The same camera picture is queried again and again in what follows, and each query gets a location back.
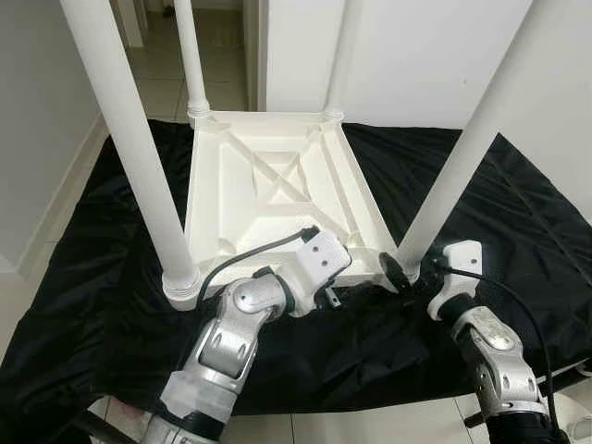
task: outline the black cloth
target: black cloth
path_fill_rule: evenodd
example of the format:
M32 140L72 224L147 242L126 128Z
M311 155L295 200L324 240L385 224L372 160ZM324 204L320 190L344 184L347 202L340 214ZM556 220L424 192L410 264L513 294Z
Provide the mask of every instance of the black cloth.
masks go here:
M193 132L151 122L181 220ZM395 241L413 220L460 132L344 125ZM438 236L483 243L484 272L521 293L549 342L553 368L592 352L592 228L527 159L498 136ZM111 394L152 410L171 371L215 310L180 313L111 140L55 248L0 367L0 440L43 442ZM523 339L542 375L533 328L507 295L483 283L478 300ZM364 283L339 310L266 325L236 414L348 411L472 391L441 324Z

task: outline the tiled floor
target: tiled floor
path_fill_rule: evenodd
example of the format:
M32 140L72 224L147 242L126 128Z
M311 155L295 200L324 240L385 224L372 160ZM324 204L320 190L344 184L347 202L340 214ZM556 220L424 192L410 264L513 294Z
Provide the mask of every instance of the tiled floor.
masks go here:
M202 11L198 18L198 38L210 104L218 110L242 110L245 107L245 81L241 17L235 13ZM146 47L129 51L146 114L150 118L185 122L187 87L174 19L152 15L150 27ZM21 296L22 307L17 307L17 312L20 310L21 313L31 303L92 168L93 161L82 169L31 274L25 279L7 277L4 280L0 275L2 290ZM14 314L1 313L0 327L12 330L17 319ZM5 344L0 344L0 356L4 354L5 347ZM590 381L565 391L592 409ZM147 413L134 411L113 398L99 400L91 410L136 440L141 439L149 420ZM469 431L463 425L463 418L477 410L475 395L467 395L358 413L245 416L230 421L222 443L485 444L488 439L484 426Z

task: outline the black fabric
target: black fabric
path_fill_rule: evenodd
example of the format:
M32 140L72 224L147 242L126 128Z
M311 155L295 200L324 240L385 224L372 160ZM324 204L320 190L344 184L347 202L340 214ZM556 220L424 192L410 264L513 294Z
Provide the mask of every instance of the black fabric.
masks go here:
M151 122L181 219L192 130ZM344 125L395 241L400 241L460 132ZM499 136L437 244L483 243L483 269L521 293L540 322L553 368L592 352L592 228L550 182ZM130 186L107 141L37 296L0 367L0 440L44 442L103 394L152 410L169 373L191 349L216 301L180 313ZM542 355L507 295L478 287L478 301L514 327L538 375ZM346 411L472 391L441 324L364 283L340 292L336 311L266 325L235 413Z

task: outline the black cable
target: black cable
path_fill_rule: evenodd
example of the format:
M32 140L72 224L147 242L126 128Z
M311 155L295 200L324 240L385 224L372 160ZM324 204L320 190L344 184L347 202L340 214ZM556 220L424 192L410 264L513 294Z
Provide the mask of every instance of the black cable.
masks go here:
M530 320L530 322L533 325L533 328L535 329L536 336L538 337L538 341L540 342L540 347L541 347L541 349L543 349L543 358L544 358L545 367L546 367L545 382L547 383L546 385L547 385L547 401L549 403L549 417L550 417L551 423L553 424L553 428L555 429L555 433L558 436L561 433L561 431L559 429L559 423L557 422L557 412L555 410L555 396L553 393L553 374L551 372L551 362L550 362L550 358L549 358L549 350L547 348L547 342L545 341L545 337L543 336L543 332L540 328L540 325L538 324L537 320L535 319L535 316L533 315L533 312L530 310L530 307L528 307L526 302L524 302L522 297L520 297L520 295L516 291L514 291L513 289L508 287L506 284L504 284L503 282L499 282L496 279L492 279L491 277L485 277L483 275L478 275L477 273L471 273L470 271L457 270L456 268L451 268L449 266L440 266L439 269L442 271L447 271L449 273L452 273L453 275L467 276L468 278L475 278L475 279L483 280L484 282L488 282L490 284L496 285L496 286L500 287L501 289L503 289L504 291L506 291L510 296L512 296L513 299L516 302L518 302L518 305L520 305L521 308L524 310L524 312L526 313L526 316L528 317L528 319Z
M207 277L203 280L202 287L200 288L200 292L197 295L197 303L196 303L196 306L199 306L200 302L204 299L205 291L209 287L209 285L212 282L212 280L216 277L216 275L219 272L221 272L225 268L227 268L227 267L229 267L229 266L231 266L233 264L236 264L237 262L242 261L243 259L246 259L247 257L255 256L256 254L265 252L267 250L271 250L272 248L279 247L280 245L284 245L284 244L290 243L292 241L296 241L297 239L300 239L300 238L303 238L303 239L306 239L306 240L307 239L310 239L316 233L318 233L318 228L317 227L303 228L300 231L298 231L297 233L290 234L289 236L287 236L287 237L285 237L283 239L275 240L273 242L269 242L269 243L267 243L265 245L262 245L260 247L253 248L252 250L250 250L248 252L237 254L236 256L231 257L227 261L223 262L222 264L220 264L219 266L217 266L216 268L214 268L207 275Z

